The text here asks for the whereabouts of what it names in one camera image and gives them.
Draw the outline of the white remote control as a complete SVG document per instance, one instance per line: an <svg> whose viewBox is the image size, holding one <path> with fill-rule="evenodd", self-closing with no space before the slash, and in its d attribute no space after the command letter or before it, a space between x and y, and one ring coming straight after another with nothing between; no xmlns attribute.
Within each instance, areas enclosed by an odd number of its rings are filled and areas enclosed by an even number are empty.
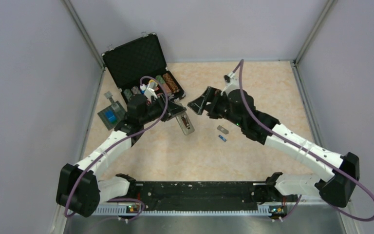
<svg viewBox="0 0 374 234"><path fill-rule="evenodd" d="M194 129L194 126L192 125L190 119L189 119L189 116L186 112L183 112L179 115L177 115L176 117L176 120L183 132L184 135L189 135L189 134L192 134L195 129Z"/></svg>

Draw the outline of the grey remote battery cover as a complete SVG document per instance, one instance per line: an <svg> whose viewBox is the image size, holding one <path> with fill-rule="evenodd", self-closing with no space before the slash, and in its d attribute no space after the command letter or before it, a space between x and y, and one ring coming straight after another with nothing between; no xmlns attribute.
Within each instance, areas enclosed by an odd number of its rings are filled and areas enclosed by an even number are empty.
<svg viewBox="0 0 374 234"><path fill-rule="evenodd" d="M219 130L221 133L223 133L223 134L225 134L225 135L228 135L228 134L229 134L229 131L228 131L226 128L224 128L223 126L221 126L221 125L219 125L219 126L217 127L217 130Z"/></svg>

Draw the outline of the black grey battery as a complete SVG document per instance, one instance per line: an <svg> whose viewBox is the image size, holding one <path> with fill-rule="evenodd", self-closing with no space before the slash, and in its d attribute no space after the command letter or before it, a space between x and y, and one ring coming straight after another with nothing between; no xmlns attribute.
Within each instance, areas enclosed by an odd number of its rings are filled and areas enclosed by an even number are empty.
<svg viewBox="0 0 374 234"><path fill-rule="evenodd" d="M184 115L184 116L181 116L181 120L182 120L184 126L185 126L187 129L189 129L189 128L190 128L190 123L189 123L187 117L186 117L185 115Z"/></svg>

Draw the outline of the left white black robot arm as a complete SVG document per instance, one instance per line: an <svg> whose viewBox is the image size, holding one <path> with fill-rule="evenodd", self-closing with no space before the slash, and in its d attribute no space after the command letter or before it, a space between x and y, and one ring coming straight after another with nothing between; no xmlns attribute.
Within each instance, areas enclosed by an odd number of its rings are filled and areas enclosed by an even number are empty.
<svg viewBox="0 0 374 234"><path fill-rule="evenodd" d="M127 103L124 118L107 139L91 154L76 164L65 164L59 176L56 203L65 208L65 216L79 214L91 216L100 203L120 197L124 201L135 199L137 189L133 178L116 175L108 180L101 176L126 150L130 149L147 131L146 124L154 126L166 122L186 111L186 107L166 98L165 95L146 97L137 94Z"/></svg>

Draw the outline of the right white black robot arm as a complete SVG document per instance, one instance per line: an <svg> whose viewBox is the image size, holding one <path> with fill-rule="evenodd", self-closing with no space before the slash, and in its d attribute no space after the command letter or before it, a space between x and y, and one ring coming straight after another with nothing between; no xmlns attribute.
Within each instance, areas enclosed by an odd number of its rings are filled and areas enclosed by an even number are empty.
<svg viewBox="0 0 374 234"><path fill-rule="evenodd" d="M211 119L226 119L240 127L248 139L280 150L312 170L313 176L303 179L280 174L276 182L266 187L266 195L279 201L285 195L318 195L335 207L347 206L356 184L341 174L359 180L359 157L322 148L292 132L275 117L256 109L254 99L238 89L229 93L207 87L188 107L198 115L204 111Z"/></svg>

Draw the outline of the brown poker chip stack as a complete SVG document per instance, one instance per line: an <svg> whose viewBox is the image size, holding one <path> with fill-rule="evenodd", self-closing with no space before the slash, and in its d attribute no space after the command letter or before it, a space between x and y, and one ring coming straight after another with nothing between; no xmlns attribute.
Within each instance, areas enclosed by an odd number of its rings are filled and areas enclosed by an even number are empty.
<svg viewBox="0 0 374 234"><path fill-rule="evenodd" d="M180 91L178 85L169 73L163 74L162 77L173 93L178 93Z"/></svg>

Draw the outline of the purple green poker chip stack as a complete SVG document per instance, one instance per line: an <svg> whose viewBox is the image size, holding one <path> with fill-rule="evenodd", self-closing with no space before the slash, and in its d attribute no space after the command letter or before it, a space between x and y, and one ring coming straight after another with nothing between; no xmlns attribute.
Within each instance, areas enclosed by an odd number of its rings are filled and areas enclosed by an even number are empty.
<svg viewBox="0 0 374 234"><path fill-rule="evenodd" d="M142 94L140 89L137 86L133 86L132 88L125 89L123 91L124 97L126 98L127 102L130 101L130 99L137 94Z"/></svg>

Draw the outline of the blue battery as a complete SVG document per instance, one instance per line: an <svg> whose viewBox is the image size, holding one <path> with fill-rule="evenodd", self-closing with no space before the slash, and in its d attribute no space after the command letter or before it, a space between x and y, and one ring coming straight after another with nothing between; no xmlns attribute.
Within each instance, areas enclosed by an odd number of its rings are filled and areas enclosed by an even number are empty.
<svg viewBox="0 0 374 234"><path fill-rule="evenodd" d="M223 142L226 142L226 141L227 141L226 138L223 137L222 135L218 135L218 137L219 137Z"/></svg>

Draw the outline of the black poker chip case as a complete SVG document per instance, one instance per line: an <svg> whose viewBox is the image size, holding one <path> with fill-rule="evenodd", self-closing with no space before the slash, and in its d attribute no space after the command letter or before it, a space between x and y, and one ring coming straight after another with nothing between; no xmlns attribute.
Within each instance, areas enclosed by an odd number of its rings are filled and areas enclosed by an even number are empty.
<svg viewBox="0 0 374 234"><path fill-rule="evenodd" d="M179 87L178 93L171 92L169 99L178 102L186 93L168 68L160 41L155 33L115 47L102 54L102 59L121 94L125 89L140 85L140 78L169 73Z"/></svg>

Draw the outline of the grey lego plate with bricks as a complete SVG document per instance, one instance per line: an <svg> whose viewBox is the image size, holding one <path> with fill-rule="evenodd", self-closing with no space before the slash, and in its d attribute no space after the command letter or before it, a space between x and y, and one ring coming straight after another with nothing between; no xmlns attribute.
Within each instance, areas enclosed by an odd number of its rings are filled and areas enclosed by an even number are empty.
<svg viewBox="0 0 374 234"><path fill-rule="evenodd" d="M124 118L125 109L119 101L115 101L110 91L104 94L105 98L110 101L110 105L97 113L104 126L108 129L114 129L115 126Z"/></svg>

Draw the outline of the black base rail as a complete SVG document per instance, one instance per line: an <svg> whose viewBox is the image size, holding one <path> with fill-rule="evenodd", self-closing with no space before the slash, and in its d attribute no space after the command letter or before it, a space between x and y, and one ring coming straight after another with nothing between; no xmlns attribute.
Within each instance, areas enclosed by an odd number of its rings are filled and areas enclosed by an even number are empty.
<svg viewBox="0 0 374 234"><path fill-rule="evenodd" d="M144 202L143 216L284 216L298 199L259 181L139 181L129 197Z"/></svg>

